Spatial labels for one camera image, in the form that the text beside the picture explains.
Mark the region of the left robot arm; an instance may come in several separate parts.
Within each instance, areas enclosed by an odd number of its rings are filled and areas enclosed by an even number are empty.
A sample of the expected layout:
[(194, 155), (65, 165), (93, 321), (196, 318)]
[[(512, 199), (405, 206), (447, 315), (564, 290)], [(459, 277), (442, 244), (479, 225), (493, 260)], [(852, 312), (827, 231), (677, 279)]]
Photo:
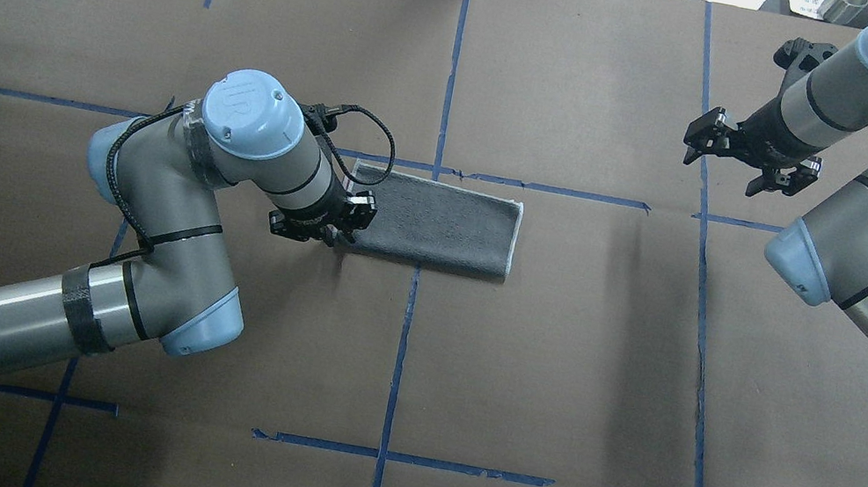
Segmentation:
[(274, 204), (269, 228), (290, 240), (354, 241), (378, 206), (357, 193), (330, 134), (360, 105), (301, 106), (265, 71), (241, 69), (156, 116), (100, 128), (91, 179), (133, 230), (133, 251), (0, 287), (0, 374), (155, 339), (184, 356), (244, 328), (215, 193), (254, 183)]

